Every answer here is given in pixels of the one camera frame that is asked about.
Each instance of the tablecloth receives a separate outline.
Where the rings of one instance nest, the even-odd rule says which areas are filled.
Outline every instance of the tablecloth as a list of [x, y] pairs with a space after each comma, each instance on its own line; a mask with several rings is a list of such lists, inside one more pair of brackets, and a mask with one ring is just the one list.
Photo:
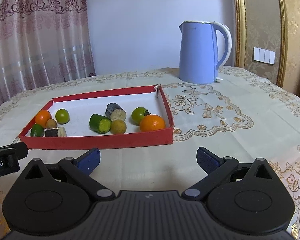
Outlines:
[[[51, 98], [162, 84], [174, 118], [174, 143], [101, 150], [101, 163], [91, 177], [115, 193], [182, 192], [206, 176], [196, 162], [198, 147], [240, 162], [264, 157], [294, 200], [295, 214], [287, 230], [300, 239], [300, 99], [242, 68], [224, 66], [219, 73], [223, 80], [210, 85], [185, 83], [178, 78], [178, 68], [164, 68], [101, 75], [25, 91], [0, 107], [0, 146], [18, 141], [22, 128]], [[19, 162], [20, 172], [34, 157], [56, 163], [84, 152], [30, 150]], [[2, 201], [20, 172], [0, 178], [0, 237], [9, 231], [1, 212]]]

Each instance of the curtain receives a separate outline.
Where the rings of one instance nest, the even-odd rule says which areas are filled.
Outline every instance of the curtain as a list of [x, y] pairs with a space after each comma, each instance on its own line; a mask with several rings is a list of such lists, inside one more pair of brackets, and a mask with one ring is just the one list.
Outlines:
[[87, 21], [87, 0], [0, 0], [0, 105], [95, 75]]

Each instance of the electric kettle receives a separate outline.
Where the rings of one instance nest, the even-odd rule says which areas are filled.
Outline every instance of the electric kettle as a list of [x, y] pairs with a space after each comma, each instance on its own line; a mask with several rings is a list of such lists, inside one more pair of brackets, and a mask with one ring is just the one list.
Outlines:
[[[211, 84], [218, 78], [218, 68], [228, 60], [232, 38], [229, 28], [218, 22], [185, 21], [182, 33], [179, 78], [193, 84]], [[225, 38], [225, 52], [218, 60], [217, 31]]]

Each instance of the white wall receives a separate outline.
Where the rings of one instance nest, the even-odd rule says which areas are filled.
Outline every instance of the white wall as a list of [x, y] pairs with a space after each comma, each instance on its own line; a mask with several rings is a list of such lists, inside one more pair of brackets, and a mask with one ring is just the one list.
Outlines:
[[[178, 67], [185, 20], [226, 24], [235, 40], [234, 0], [87, 0], [96, 74]], [[219, 57], [224, 40], [218, 35]], [[233, 64], [234, 49], [227, 62]]]

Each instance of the orange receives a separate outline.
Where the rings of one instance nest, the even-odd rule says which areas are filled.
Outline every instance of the orange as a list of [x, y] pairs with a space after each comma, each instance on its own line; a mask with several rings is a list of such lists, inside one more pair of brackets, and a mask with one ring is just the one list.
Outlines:
[[149, 132], [166, 128], [164, 119], [156, 114], [146, 115], [140, 122], [141, 132]]
[[35, 116], [35, 123], [41, 125], [43, 128], [47, 128], [46, 123], [52, 116], [48, 110], [41, 110]]

